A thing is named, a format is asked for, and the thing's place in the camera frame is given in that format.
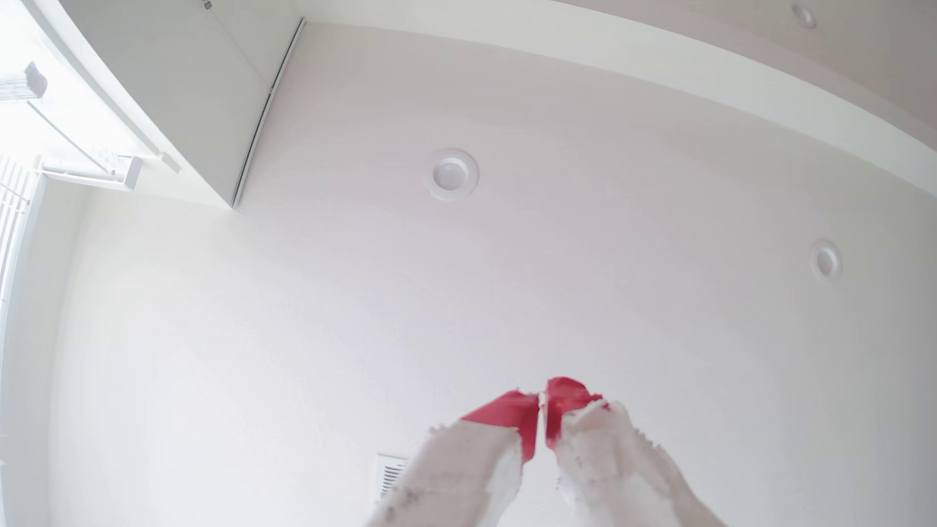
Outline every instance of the wall vent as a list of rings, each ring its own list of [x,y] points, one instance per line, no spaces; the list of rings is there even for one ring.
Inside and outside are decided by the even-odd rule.
[[[403,458],[392,458],[391,456],[382,456],[378,454],[378,462],[374,471],[374,488],[372,489],[372,501],[374,504],[380,503],[394,488],[394,484],[400,479],[407,468],[407,460]]]

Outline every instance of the white ceiling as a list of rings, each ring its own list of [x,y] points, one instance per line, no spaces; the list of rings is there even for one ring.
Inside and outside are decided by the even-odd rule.
[[[558,0],[674,31],[786,71],[937,147],[937,2]]]
[[[444,203],[424,171],[453,146],[481,175]],[[255,162],[239,214],[92,195],[52,525],[360,525],[376,454],[562,374],[729,525],[937,516],[934,196],[655,83],[318,24]],[[574,525],[538,448],[503,527]]]

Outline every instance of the recessed ceiling light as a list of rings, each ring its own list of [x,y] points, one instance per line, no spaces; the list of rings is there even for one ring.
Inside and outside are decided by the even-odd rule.
[[[436,198],[446,202],[461,200],[478,185],[478,165],[469,154],[455,149],[442,150],[431,160],[424,184]]]
[[[823,283],[832,283],[842,274],[840,251],[829,240],[817,240],[811,248],[813,275]]]
[[[797,19],[797,23],[806,27],[807,29],[813,29],[817,26],[817,19],[813,16],[813,13],[803,4],[792,4],[791,12],[794,13],[794,18]]]

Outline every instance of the air vent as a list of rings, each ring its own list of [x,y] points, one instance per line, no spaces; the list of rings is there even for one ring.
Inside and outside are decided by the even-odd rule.
[[[380,503],[380,500],[394,488],[394,484],[400,479],[405,468],[407,468],[406,459],[378,454],[377,468],[374,472],[374,489],[372,490],[374,504]]]

